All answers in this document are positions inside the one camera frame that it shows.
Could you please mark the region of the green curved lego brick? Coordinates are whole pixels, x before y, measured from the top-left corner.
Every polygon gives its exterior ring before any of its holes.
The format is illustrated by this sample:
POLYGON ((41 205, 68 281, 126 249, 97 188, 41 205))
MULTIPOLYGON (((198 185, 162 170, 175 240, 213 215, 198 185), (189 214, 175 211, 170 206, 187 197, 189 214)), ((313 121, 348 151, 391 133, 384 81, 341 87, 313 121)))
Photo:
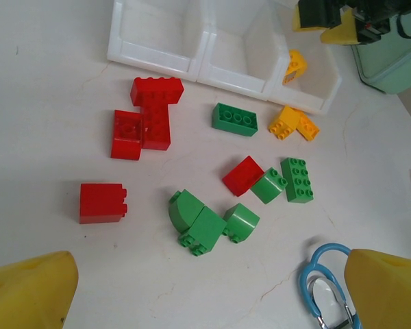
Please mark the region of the green curved lego brick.
POLYGON ((260 217, 239 203, 227 210, 223 216, 226 222, 222 235, 233 243, 245 241, 256 228, 260 217))
POLYGON ((279 174, 278 170, 271 167, 251 187, 251 191, 263 204, 268 204, 285 190, 287 184, 287 180, 279 174))
POLYGON ((205 204, 184 189, 176 191, 169 200, 169 217, 174 228, 185 232, 194 223, 205 204))

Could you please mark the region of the red tall lego brick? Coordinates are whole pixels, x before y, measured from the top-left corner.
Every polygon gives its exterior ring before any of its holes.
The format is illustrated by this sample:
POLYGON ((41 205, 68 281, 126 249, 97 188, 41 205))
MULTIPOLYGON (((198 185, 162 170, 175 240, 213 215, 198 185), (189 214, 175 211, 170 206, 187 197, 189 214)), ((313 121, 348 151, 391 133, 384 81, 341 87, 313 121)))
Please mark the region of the red tall lego brick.
POLYGON ((127 189, 122 184, 83 183, 79 196, 79 223, 116 223, 127 214, 127 189))

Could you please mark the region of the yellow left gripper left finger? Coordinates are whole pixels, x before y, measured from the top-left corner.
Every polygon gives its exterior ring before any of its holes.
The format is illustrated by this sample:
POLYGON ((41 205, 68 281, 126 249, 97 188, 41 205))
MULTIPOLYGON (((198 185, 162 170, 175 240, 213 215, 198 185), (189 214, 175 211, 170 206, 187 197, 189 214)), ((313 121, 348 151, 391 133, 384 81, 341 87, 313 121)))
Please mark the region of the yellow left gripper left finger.
POLYGON ((78 279, 68 251, 0 267, 0 329, 63 329, 78 279))

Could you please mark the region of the blue stethoscope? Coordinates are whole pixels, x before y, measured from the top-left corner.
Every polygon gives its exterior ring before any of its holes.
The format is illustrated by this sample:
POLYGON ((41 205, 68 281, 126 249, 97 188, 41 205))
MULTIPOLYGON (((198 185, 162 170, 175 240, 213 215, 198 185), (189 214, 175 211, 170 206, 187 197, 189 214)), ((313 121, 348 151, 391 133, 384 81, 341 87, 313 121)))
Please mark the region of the blue stethoscope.
POLYGON ((342 306, 351 329, 364 329, 358 314, 352 314, 349 305, 347 304, 346 295, 335 275, 326 266, 319 262, 322 255, 329 251, 341 252, 346 256, 351 253, 351 250, 348 247, 340 243, 326 243, 318 247, 314 251, 309 263, 302 269, 299 275, 298 285, 303 301, 310 314, 317 320, 319 327, 321 329, 329 329, 323 318, 321 309, 316 303, 313 293, 315 282, 317 280, 324 281, 324 283, 331 289, 337 303, 342 306))

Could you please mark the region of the green long lego brick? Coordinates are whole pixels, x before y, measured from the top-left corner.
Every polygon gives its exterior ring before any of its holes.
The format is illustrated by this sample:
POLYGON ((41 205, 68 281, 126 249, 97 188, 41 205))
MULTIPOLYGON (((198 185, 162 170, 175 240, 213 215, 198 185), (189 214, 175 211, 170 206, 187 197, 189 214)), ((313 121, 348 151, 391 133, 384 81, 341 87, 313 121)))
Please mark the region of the green long lego brick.
POLYGON ((288 202, 305 204, 314 199, 306 161, 299 158, 286 158, 280 162, 282 173, 287 181, 288 202))
POLYGON ((212 111, 212 127, 241 136, 253 136, 258 131, 254 112, 217 103, 212 111))

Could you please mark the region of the yellow square lego brick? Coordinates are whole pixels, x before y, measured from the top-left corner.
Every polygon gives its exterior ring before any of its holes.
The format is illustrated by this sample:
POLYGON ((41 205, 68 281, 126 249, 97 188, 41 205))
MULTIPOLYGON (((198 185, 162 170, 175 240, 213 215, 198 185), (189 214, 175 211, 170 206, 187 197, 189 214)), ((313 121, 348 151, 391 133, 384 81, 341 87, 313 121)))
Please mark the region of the yellow square lego brick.
POLYGON ((284 140, 292 134, 300 121, 300 114, 290 106, 284 106, 282 111, 273 119, 268 129, 278 139, 284 140))
POLYGON ((305 112, 297 109, 295 109, 295 112, 299 115, 299 122, 296 127, 297 131, 307 141, 313 141, 320 132, 320 129, 311 121, 305 112))

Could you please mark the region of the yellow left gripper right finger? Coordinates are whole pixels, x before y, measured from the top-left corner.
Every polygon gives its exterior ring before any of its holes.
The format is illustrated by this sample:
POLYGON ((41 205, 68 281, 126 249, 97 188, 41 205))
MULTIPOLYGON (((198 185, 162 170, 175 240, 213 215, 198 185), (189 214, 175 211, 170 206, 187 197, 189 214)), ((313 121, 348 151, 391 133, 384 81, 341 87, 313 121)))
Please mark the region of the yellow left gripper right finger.
POLYGON ((345 282, 363 329, 411 329, 411 260, 353 249, 345 282))

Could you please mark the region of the red square lego brick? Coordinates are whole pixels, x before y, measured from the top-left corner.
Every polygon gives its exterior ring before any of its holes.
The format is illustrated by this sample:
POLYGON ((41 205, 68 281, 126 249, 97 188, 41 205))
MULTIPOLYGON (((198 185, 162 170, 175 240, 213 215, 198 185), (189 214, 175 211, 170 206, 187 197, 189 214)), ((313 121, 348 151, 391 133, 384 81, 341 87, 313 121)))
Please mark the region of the red square lego brick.
POLYGON ((111 158, 139 160, 142 150, 140 113, 114 111, 111 158))

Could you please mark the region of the red long lego brick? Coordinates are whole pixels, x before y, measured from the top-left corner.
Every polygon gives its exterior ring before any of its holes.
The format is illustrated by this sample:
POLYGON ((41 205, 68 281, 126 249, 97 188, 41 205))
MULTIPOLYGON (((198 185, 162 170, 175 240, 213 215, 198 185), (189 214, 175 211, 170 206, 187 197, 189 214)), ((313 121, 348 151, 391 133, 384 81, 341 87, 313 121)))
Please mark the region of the red long lego brick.
POLYGON ((142 147, 166 151, 171 144, 169 106, 155 103, 141 106, 142 147))
POLYGON ((177 104, 184 92, 179 78, 141 78, 134 79, 130 98, 134 106, 148 106, 157 103, 177 104))

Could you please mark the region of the mint green storage box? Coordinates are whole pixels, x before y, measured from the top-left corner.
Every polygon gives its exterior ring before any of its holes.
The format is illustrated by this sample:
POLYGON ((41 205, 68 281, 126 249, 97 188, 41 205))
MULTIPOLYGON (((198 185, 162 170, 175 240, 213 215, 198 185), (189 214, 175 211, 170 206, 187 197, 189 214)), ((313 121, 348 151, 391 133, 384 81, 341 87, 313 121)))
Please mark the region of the mint green storage box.
POLYGON ((369 45, 351 47, 361 81, 387 94, 411 87, 411 39, 397 31, 397 18, 390 19, 391 31, 369 45))

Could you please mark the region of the white plastic bin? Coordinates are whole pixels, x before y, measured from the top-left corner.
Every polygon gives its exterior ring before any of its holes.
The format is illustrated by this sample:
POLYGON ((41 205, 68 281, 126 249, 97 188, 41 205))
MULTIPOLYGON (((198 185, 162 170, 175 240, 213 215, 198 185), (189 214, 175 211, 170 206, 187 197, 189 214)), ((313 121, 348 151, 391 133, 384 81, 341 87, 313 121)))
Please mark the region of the white plastic bin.
POLYGON ((267 100, 290 56, 274 0, 209 0, 198 82, 267 100))
POLYGON ((320 41, 320 32, 294 32, 292 16, 280 18, 289 51, 298 51, 308 67, 301 77, 278 82, 271 101, 312 114, 326 114, 338 92, 342 77, 332 48, 320 41))
POLYGON ((196 81, 210 37, 208 0, 114 0, 107 58, 196 81))

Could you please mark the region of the green square lego brick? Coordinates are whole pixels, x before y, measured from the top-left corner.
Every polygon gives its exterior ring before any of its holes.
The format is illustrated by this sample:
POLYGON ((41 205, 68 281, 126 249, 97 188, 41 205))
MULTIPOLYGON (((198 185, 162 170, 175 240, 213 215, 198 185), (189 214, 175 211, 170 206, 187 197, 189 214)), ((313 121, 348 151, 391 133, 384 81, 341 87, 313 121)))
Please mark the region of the green square lego brick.
POLYGON ((212 251, 226 224, 223 218, 205 206, 189 229, 179 236, 179 244, 187 247, 194 256, 204 255, 212 251))

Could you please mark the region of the yellow printed lego brick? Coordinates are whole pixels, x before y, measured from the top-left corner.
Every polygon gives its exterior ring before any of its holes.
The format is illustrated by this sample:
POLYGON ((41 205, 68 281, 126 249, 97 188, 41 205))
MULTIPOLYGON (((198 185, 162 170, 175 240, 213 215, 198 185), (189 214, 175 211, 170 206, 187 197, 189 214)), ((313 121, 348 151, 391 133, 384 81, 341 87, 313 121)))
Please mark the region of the yellow printed lego brick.
POLYGON ((290 62, 282 81, 283 85, 288 84, 289 82, 301 77, 308 68, 308 63, 306 62, 306 59, 298 50, 291 49, 289 51, 289 56, 290 62))

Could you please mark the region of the red sloped lego brick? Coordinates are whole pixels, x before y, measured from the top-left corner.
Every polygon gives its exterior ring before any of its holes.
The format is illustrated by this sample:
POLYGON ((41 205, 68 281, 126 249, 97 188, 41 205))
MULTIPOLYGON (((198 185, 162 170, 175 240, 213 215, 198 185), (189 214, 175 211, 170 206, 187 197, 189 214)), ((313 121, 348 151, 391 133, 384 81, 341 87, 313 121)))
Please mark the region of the red sloped lego brick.
POLYGON ((246 193, 263 175, 264 170, 251 156, 247 156, 241 163, 239 163, 222 178, 222 182, 233 195, 240 197, 246 193))

